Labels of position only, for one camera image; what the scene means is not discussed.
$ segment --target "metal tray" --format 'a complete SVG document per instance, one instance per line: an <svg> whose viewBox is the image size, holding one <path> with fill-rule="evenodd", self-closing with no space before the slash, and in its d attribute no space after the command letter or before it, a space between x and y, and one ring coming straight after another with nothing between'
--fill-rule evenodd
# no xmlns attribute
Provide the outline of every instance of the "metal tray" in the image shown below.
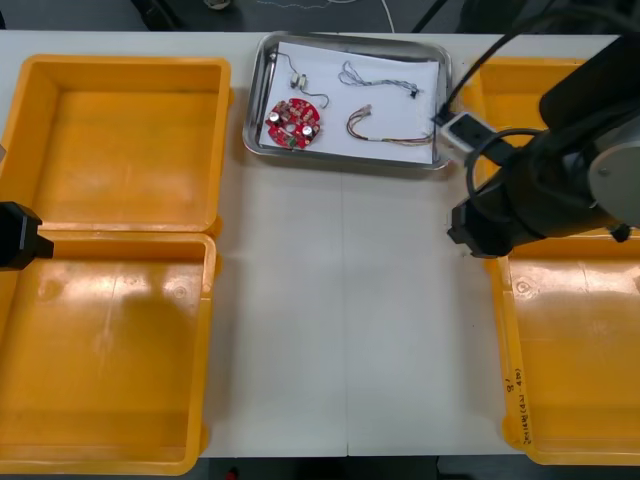
<svg viewBox="0 0 640 480"><path fill-rule="evenodd" d="M306 152L303 150L286 150L284 148L262 145L260 132L264 125L269 92L275 72L276 52L280 42L325 48L339 52L368 55L371 57L387 58L403 62L437 61L440 63L438 73L436 107L446 100L451 90L451 57L440 46L397 40L383 40L378 38L348 37L343 35L298 35L287 32L276 32L267 35L258 46L258 55L253 71L253 82L249 95L249 108L245 118L242 137L245 146L258 155L272 157L313 158L319 160L358 162L396 167L419 168L437 170L446 165L446 160L438 155L435 142L432 143L433 163L417 164L399 162L396 160L380 160L377 158L351 157L321 152Z"/></svg>

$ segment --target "orange plastic bin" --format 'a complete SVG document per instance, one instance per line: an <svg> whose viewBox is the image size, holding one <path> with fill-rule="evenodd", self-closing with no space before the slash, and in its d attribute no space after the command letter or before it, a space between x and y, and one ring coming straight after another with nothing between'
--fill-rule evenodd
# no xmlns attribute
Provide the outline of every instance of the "orange plastic bin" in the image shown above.
<svg viewBox="0 0 640 480"><path fill-rule="evenodd" d="M213 240L46 236L52 260L0 275L0 472L187 472L204 448Z"/></svg>
<svg viewBox="0 0 640 480"><path fill-rule="evenodd" d="M541 95L581 62L493 60L465 107L498 130L544 127ZM548 239L487 267L507 442L538 463L640 465L640 237Z"/></svg>
<svg viewBox="0 0 640 480"><path fill-rule="evenodd" d="M217 233L230 76L220 58L29 58L0 199L45 230Z"/></svg>

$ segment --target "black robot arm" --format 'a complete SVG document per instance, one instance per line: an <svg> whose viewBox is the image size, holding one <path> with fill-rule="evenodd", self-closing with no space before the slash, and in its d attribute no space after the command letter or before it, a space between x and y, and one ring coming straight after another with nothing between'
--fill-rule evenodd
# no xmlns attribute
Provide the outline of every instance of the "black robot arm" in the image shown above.
<svg viewBox="0 0 640 480"><path fill-rule="evenodd" d="M0 271L22 270L34 258L53 257L53 242L38 235L42 220L15 202L0 202Z"/></svg>
<svg viewBox="0 0 640 480"><path fill-rule="evenodd" d="M439 133L467 168L469 197L453 209L449 236L474 256L606 227L617 241L640 226L640 37L620 37L547 92L545 131L495 132L472 115ZM503 138L532 138L515 148ZM485 155L500 170L479 188L473 168Z"/></svg>

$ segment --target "floor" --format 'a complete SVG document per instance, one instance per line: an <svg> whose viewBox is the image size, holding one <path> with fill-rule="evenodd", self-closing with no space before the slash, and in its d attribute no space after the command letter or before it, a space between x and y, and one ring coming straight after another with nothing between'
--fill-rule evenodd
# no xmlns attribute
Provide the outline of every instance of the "floor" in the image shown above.
<svg viewBox="0 0 640 480"><path fill-rule="evenodd" d="M386 32L389 25L378 0L359 0L325 8L282 8L263 0L234 0L232 9L209 11L202 0L168 0L190 30L217 31L372 31ZM287 0L277 0L280 5ZM297 0L303 5L323 5L323 0ZM410 31L433 0L387 0L398 32ZM464 0L449 0L429 24L429 32L453 32L459 26ZM363 12L362 4L371 8ZM546 2L529 2L521 15L530 15ZM0 0L8 29L146 31L130 0ZM325 460L213 459L200 460L183 478L227 480L231 469L242 480L366 479L366 480L590 480L640 477L636 468L543 467L523 455L404 458L348 458ZM31 476L59 479L59 476ZM74 480L85 480L85 476ZM117 480L140 477L117 477Z"/></svg>

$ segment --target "table surface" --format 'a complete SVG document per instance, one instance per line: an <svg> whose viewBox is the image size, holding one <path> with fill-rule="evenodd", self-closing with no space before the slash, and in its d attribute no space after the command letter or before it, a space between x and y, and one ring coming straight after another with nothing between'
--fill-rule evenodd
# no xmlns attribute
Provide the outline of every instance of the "table surface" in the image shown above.
<svg viewBox="0 0 640 480"><path fill-rule="evenodd" d="M496 36L435 42L456 77ZM35 53L223 56L232 65L205 456L513 452L490 287L447 238L460 172L266 162L241 130L259 33L0 32L0 128ZM501 55L585 58L612 37L517 38Z"/></svg>

